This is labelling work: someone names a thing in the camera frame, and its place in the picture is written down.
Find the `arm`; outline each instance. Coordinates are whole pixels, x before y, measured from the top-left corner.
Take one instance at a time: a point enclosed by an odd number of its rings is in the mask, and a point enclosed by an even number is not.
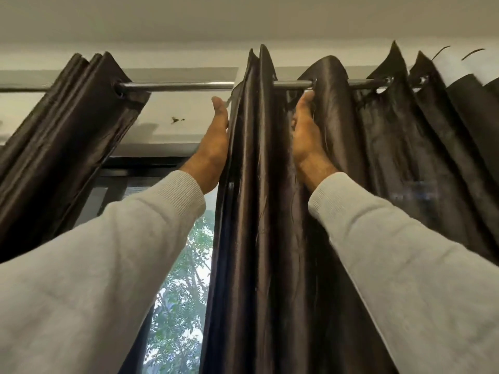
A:
[[[313,191],[309,210],[327,230],[399,371],[496,372],[499,268],[337,173],[317,149],[312,98],[305,95],[297,106],[295,132],[311,143],[298,136],[293,148]]]
[[[213,101],[181,170],[0,265],[1,372],[118,372],[224,167],[227,110]]]

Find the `curtain rod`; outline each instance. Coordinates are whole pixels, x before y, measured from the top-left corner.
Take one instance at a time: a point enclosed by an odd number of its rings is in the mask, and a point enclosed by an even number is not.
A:
[[[392,78],[386,79],[349,79],[348,85],[353,89],[373,89],[383,88],[390,85]],[[419,84],[414,87],[421,87],[425,79],[421,78]],[[310,80],[277,80],[274,81],[274,88],[284,90],[308,89],[313,86]],[[0,93],[34,93],[46,92],[50,87],[28,87],[28,86],[2,86]],[[232,90],[234,81],[204,81],[204,82],[175,82],[175,83],[121,83],[116,84],[119,92],[146,91],[146,92],[189,92],[202,90]]]

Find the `gray sweater sleeve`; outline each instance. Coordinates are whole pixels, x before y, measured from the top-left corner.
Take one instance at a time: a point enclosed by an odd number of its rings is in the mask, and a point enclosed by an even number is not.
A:
[[[344,173],[308,205],[402,374],[499,370],[499,268]]]
[[[0,265],[0,372],[117,373],[205,209],[176,171]]]

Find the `finger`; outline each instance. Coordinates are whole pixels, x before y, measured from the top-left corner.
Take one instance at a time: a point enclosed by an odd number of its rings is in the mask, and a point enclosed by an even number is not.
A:
[[[223,128],[224,130],[228,127],[228,112],[225,107],[225,102],[220,97],[212,97],[213,109],[215,110],[215,116],[213,117],[212,126],[216,128]]]
[[[298,117],[296,116],[296,112],[295,112],[295,113],[294,113],[294,115],[293,115],[293,119],[291,119],[291,129],[292,129],[293,131],[294,131],[294,130],[295,130],[295,128],[296,128],[296,119],[297,119],[297,118],[298,118]]]
[[[314,91],[305,91],[298,104],[296,104],[296,119],[298,122],[306,122],[312,119],[311,104],[314,96]]]

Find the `ribbed cuff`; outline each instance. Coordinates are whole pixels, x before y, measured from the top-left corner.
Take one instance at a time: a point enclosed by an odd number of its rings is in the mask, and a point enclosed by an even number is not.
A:
[[[171,172],[139,196],[156,204],[166,202],[177,210],[180,218],[188,220],[199,218],[206,210],[205,197],[198,183],[181,170]]]
[[[372,195],[345,173],[338,172],[319,184],[310,196],[308,209],[323,225],[341,228],[359,211],[380,202],[387,201]]]

